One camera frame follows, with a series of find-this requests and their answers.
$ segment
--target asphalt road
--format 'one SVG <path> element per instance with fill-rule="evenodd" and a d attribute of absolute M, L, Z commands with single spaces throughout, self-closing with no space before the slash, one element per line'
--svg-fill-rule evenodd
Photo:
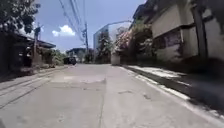
<path fill-rule="evenodd" d="M 3 89 L 0 128 L 223 128 L 137 76 L 110 65 L 76 65 Z"/>

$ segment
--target white cloud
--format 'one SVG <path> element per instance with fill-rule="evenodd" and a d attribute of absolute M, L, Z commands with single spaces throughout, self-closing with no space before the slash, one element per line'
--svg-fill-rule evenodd
<path fill-rule="evenodd" d="M 60 31 L 52 31 L 52 34 L 55 37 L 58 36 L 75 36 L 75 32 L 68 26 L 68 25 L 64 25 L 63 27 L 59 27 Z"/>
<path fill-rule="evenodd" d="M 26 33 L 25 30 L 24 30 L 24 28 L 21 28 L 19 30 L 19 33 L 21 33 L 24 36 L 34 38 L 34 31 L 31 31 L 31 33 Z"/>
<path fill-rule="evenodd" d="M 44 32 L 44 26 L 41 27 L 41 32 Z"/>

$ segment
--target sky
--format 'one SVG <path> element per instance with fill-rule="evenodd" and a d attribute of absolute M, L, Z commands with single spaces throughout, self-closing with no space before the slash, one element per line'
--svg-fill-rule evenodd
<path fill-rule="evenodd" d="M 61 0 L 71 21 L 75 22 L 69 0 Z M 83 0 L 76 0 L 79 14 L 84 19 Z M 57 46 L 57 49 L 66 50 L 85 47 L 80 41 L 74 26 L 64 16 L 59 0 L 36 0 L 41 4 L 36 14 L 35 24 L 42 27 L 40 39 Z M 138 5 L 145 3 L 145 0 L 85 0 L 86 20 L 88 24 L 88 41 L 93 47 L 93 34 L 108 23 L 132 20 L 132 16 Z"/>

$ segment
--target house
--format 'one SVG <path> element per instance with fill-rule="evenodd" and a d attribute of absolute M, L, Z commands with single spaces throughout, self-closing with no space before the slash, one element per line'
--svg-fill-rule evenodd
<path fill-rule="evenodd" d="M 48 51 L 55 45 L 38 40 L 39 64 L 51 64 L 52 56 Z M 20 34 L 0 31 L 0 74 L 31 68 L 33 63 L 34 39 Z"/>
<path fill-rule="evenodd" d="M 178 63 L 198 56 L 224 61 L 223 0 L 148 0 L 133 18 L 151 24 L 157 59 Z"/>
<path fill-rule="evenodd" d="M 90 55 L 93 55 L 93 49 L 89 48 L 89 53 Z M 75 57 L 77 62 L 84 62 L 86 55 L 86 48 L 73 48 L 71 50 L 66 51 L 66 54 L 68 57 Z"/>

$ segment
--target roof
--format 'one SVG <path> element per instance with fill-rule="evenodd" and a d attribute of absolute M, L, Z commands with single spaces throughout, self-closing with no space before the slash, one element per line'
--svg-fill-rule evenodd
<path fill-rule="evenodd" d="M 140 19 L 142 16 L 147 16 L 145 23 L 149 22 L 159 12 L 168 8 L 178 0 L 147 0 L 145 4 L 139 5 L 133 18 L 135 20 Z"/>
<path fill-rule="evenodd" d="M 1 30 L 0 30 L 0 32 L 6 33 L 6 34 L 9 34 L 9 35 L 13 35 L 16 38 L 16 40 L 23 40 L 23 41 L 27 41 L 27 42 L 31 42 L 31 43 L 34 42 L 34 38 L 24 36 L 20 33 L 11 34 L 9 32 L 5 32 L 5 31 L 1 31 Z M 39 42 L 39 45 L 44 47 L 44 48 L 54 48 L 54 47 L 56 47 L 56 45 L 45 42 L 45 41 L 42 41 L 42 40 L 38 40 L 38 42 Z"/>
<path fill-rule="evenodd" d="M 71 49 L 71 50 L 68 50 L 68 51 L 66 51 L 66 53 L 68 54 L 69 52 L 75 52 L 75 53 L 78 53 L 79 51 L 83 51 L 83 52 L 85 52 L 86 51 L 86 48 L 73 48 L 73 49 Z"/>

